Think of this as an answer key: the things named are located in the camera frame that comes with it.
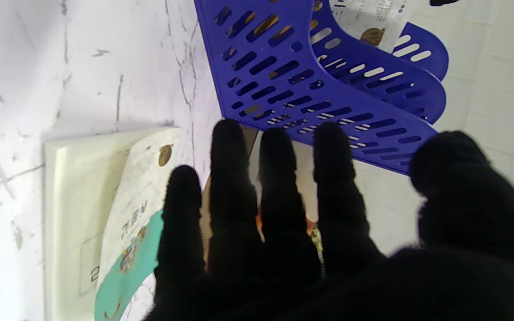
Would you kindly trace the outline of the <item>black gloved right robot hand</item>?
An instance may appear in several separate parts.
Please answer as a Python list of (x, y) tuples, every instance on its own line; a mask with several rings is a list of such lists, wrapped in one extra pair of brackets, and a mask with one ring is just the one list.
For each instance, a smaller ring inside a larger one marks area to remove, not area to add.
[(261, 139), (261, 205), (237, 122), (219, 121), (211, 146), (212, 237), (204, 260), (202, 191), (174, 168), (147, 321), (514, 320), (514, 187), (475, 141), (442, 132), (410, 162), (425, 198), (419, 244), (391, 256), (369, 235), (349, 139), (334, 122), (314, 132), (323, 260), (307, 234), (296, 156), (281, 128)]

